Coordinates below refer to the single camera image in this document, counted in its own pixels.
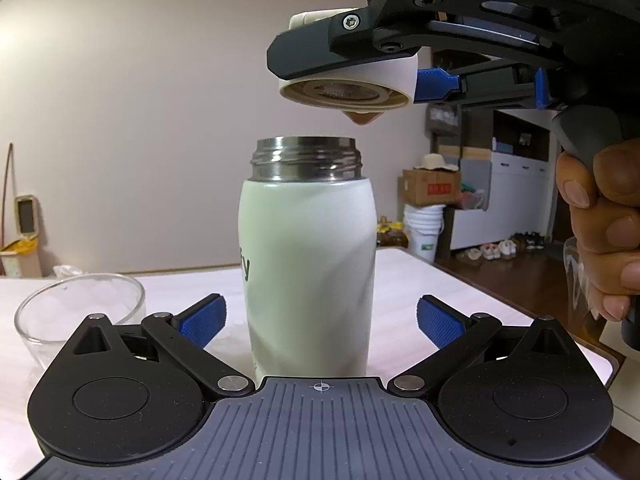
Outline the person right hand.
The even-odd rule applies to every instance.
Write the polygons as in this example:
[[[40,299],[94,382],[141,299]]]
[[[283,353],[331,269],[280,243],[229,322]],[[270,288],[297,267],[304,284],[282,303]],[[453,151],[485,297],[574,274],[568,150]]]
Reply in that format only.
[[[567,153],[556,161],[556,184],[570,206],[589,280],[589,307],[610,321],[626,318],[640,288],[639,164],[637,139],[600,151],[591,168]]]

